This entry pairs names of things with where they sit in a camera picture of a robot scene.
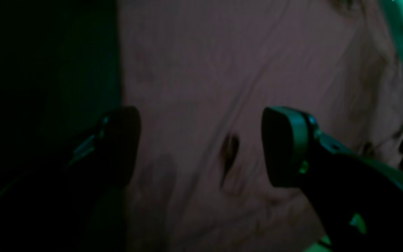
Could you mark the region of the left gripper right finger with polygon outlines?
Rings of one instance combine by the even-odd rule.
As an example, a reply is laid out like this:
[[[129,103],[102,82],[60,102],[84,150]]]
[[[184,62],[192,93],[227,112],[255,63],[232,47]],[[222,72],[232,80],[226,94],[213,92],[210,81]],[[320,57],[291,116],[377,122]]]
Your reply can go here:
[[[333,252],[403,252],[403,172],[353,153],[289,107],[266,107],[261,135],[271,185],[304,193]]]

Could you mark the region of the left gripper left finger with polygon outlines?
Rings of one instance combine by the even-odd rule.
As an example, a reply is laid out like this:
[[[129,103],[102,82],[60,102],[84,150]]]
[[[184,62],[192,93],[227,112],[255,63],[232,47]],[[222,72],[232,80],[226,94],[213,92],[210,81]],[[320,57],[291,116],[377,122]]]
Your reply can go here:
[[[134,106],[102,116],[72,142],[0,179],[0,252],[74,252],[102,195],[133,176]]]

